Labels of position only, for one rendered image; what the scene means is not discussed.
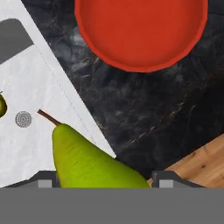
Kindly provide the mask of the white sink basin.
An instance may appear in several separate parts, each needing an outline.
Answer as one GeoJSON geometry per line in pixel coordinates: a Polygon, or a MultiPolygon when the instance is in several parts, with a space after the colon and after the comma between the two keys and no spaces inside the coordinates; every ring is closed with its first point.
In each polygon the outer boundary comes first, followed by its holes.
{"type": "Polygon", "coordinates": [[[40,109],[116,155],[21,0],[0,0],[0,93],[0,188],[55,169],[54,124],[40,109]]]}

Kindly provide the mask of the green pear with brown stem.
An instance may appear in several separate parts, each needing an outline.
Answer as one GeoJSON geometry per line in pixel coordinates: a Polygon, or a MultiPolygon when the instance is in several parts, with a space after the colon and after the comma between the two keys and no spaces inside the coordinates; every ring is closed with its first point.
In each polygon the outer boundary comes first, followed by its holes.
{"type": "Polygon", "coordinates": [[[77,130],[40,109],[55,124],[52,131],[52,154],[63,188],[149,188],[136,170],[117,161],[87,140],[77,130]]]}

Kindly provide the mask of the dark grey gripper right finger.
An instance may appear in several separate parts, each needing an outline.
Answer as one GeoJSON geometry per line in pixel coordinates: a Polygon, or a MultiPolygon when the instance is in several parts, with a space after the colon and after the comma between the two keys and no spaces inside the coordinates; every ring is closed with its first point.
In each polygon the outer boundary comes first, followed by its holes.
{"type": "Polygon", "coordinates": [[[152,173],[152,186],[156,188],[202,188],[202,185],[182,179],[174,171],[154,171],[152,173]]]}

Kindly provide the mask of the red bowl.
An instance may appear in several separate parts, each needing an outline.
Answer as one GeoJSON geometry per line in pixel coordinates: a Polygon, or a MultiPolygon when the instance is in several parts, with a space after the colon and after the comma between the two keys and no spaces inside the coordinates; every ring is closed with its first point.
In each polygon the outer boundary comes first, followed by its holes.
{"type": "Polygon", "coordinates": [[[127,72],[171,67],[200,41],[209,0],[74,0],[81,36],[104,62],[127,72]]]}

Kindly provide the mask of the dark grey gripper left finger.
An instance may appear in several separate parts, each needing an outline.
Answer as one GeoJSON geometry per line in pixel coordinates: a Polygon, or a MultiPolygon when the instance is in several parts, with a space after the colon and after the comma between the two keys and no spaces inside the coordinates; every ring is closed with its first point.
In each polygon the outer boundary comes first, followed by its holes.
{"type": "Polygon", "coordinates": [[[27,180],[7,185],[7,188],[59,188],[60,182],[56,171],[39,171],[27,180]]]}

